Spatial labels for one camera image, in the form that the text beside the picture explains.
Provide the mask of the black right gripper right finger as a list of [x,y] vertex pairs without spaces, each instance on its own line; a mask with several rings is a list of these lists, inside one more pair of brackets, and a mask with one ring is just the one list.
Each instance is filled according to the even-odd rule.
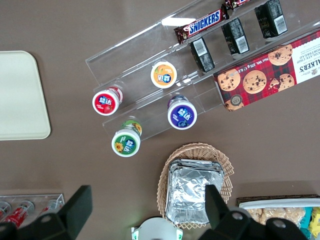
[[215,185],[205,186],[205,212],[212,227],[217,227],[229,212],[227,204]]

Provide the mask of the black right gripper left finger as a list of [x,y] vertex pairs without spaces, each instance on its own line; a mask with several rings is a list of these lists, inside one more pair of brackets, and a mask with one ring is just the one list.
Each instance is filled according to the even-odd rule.
[[93,211],[92,187],[82,185],[58,212],[62,233],[58,240],[75,240]]

